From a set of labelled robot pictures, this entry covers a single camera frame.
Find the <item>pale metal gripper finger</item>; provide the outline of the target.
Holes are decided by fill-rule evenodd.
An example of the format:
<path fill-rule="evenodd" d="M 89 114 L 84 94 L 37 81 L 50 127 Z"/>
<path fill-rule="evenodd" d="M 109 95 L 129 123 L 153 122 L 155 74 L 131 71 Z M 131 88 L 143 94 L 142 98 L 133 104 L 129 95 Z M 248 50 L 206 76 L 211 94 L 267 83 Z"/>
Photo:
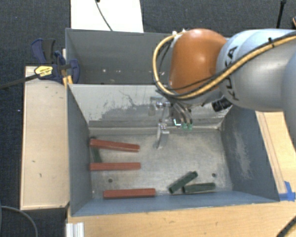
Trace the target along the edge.
<path fill-rule="evenodd" d="M 156 111 L 163 106 L 162 100 L 163 100 L 162 96 L 150 97 L 150 104 L 149 104 L 149 110 L 148 110 L 149 116 L 154 116 L 156 114 Z"/>
<path fill-rule="evenodd" d="M 165 123 L 159 123 L 157 127 L 156 133 L 156 141 L 153 144 L 153 147 L 156 150 L 160 150 L 167 145 L 168 137 L 169 137 L 169 130 Z"/>

